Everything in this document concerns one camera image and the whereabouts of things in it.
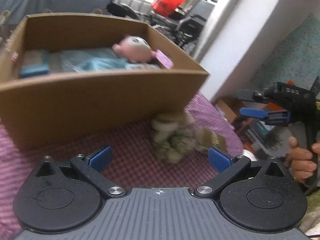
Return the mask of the person's right hand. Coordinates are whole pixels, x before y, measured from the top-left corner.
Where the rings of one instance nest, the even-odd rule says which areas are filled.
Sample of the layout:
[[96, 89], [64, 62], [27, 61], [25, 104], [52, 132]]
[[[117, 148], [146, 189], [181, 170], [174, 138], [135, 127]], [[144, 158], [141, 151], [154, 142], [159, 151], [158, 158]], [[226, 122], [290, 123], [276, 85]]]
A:
[[295, 137], [289, 137], [289, 151], [286, 155], [286, 164], [293, 173], [294, 178], [304, 183], [317, 170], [317, 164], [312, 161], [313, 153], [319, 155], [319, 142], [311, 146], [312, 151], [300, 148]]

